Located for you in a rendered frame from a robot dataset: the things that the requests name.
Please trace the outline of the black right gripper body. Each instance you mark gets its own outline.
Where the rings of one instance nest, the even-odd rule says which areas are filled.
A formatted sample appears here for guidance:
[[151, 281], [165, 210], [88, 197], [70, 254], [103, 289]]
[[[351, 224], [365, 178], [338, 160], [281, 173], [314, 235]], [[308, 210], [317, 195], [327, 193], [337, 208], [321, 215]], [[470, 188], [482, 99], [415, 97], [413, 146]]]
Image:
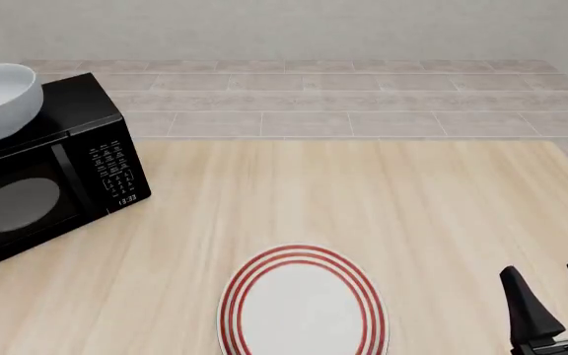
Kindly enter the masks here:
[[552, 334], [512, 334], [511, 355], [568, 355], [568, 338], [554, 339]]

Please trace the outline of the white plate with red rings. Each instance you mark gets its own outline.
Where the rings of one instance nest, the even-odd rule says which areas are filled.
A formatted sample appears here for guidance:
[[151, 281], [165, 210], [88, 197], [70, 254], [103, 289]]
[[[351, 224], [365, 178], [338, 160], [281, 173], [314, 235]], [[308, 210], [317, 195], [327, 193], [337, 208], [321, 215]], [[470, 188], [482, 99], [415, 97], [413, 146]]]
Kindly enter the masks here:
[[388, 355], [382, 294], [354, 262], [316, 245], [252, 256], [223, 289], [222, 355]]

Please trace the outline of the black microwave oven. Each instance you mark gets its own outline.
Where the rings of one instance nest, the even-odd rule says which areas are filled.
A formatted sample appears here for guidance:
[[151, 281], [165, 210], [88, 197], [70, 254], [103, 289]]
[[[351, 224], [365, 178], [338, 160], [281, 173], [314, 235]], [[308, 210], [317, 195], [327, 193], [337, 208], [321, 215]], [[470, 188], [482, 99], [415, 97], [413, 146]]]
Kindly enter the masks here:
[[123, 114], [96, 76], [42, 90], [36, 118], [0, 140], [0, 262], [151, 195]]

